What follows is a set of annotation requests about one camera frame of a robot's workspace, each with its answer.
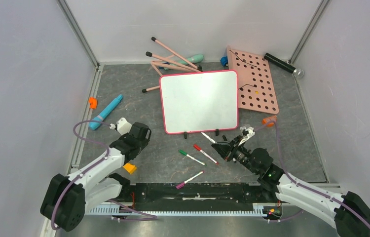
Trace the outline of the pink framed whiteboard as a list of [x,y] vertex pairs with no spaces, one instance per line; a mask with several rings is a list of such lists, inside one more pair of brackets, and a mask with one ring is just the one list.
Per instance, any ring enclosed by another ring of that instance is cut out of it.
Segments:
[[236,71],[164,75],[159,85],[167,134],[233,130],[238,126]]

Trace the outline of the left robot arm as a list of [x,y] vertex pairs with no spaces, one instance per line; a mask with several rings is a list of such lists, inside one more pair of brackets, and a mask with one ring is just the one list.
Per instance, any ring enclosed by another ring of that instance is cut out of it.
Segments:
[[125,201],[130,197],[130,180],[115,171],[145,149],[151,129],[140,122],[130,124],[125,118],[107,126],[120,134],[117,140],[103,144],[105,151],[78,171],[51,179],[40,213],[50,220],[53,230],[72,231],[89,210],[113,198]]

